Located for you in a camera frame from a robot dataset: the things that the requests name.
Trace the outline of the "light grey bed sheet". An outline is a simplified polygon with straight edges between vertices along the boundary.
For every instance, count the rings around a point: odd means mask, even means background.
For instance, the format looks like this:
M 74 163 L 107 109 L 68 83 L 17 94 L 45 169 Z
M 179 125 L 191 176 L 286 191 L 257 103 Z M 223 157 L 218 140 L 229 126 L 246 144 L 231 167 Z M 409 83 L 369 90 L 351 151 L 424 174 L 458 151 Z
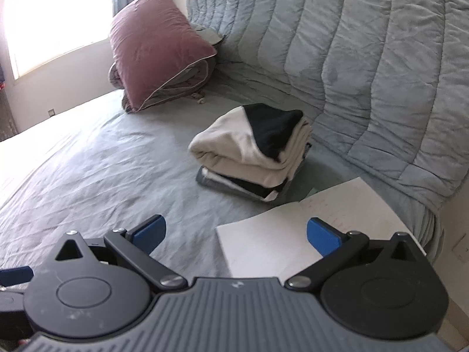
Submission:
M 280 204 L 198 185 L 188 144 L 235 102 L 209 95 L 126 114 L 111 92 L 1 143 L 1 266 L 37 268 L 68 231 L 99 238 L 155 214 L 153 257 L 188 279 L 278 277 L 318 258 L 312 217 L 374 239 L 409 231 L 434 258 L 440 226 L 420 202 L 315 144 Z

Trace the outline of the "folded white pink quilt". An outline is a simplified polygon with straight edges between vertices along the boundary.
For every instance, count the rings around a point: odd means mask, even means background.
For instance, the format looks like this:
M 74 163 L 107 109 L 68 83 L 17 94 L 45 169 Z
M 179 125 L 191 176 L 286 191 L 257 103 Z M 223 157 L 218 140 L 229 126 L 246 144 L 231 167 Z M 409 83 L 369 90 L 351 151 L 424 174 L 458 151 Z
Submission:
M 215 66 L 216 58 L 214 56 L 188 66 L 161 87 L 154 90 L 137 109 L 131 107 L 130 100 L 126 92 L 124 92 L 122 99 L 123 110 L 128 114 L 137 113 L 151 106 L 159 106 L 183 97 L 189 97 L 196 100 L 199 104 L 204 104 L 205 93 L 203 88 L 211 78 Z

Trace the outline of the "grey quilted blanket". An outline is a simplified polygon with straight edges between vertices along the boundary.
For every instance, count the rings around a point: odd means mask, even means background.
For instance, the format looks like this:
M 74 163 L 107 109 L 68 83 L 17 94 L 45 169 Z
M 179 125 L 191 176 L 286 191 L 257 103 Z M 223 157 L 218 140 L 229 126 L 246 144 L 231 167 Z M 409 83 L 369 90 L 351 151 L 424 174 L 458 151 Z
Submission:
M 468 0 L 187 0 L 223 37 L 212 88 L 300 109 L 308 179 L 361 177 L 435 261 L 468 178 Z

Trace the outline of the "bright window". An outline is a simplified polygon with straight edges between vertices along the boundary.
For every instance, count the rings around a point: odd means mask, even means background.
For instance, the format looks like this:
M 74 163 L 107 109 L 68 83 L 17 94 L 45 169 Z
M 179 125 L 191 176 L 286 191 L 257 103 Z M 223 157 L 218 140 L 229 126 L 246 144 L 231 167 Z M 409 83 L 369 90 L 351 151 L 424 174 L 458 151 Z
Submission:
M 113 0 L 2 0 L 13 78 L 108 37 Z

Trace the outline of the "mauve pink pillow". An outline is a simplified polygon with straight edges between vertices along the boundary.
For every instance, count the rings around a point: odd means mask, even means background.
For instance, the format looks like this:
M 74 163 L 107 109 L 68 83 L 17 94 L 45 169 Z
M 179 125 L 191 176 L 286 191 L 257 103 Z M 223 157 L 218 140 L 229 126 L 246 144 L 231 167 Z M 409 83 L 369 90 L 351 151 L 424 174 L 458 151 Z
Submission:
M 113 18 L 114 63 L 109 80 L 137 109 L 150 94 L 188 66 L 215 57 L 173 0 L 134 0 Z

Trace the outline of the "stack of folded clothes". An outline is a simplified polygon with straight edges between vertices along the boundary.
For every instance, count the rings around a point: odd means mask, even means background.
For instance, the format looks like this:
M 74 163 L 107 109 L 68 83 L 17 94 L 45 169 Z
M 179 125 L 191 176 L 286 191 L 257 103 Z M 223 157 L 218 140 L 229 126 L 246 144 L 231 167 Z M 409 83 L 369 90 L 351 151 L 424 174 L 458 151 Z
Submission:
M 188 150 L 200 163 L 199 184 L 271 203 L 297 175 L 311 148 L 311 134 L 302 111 L 255 103 L 216 119 Z

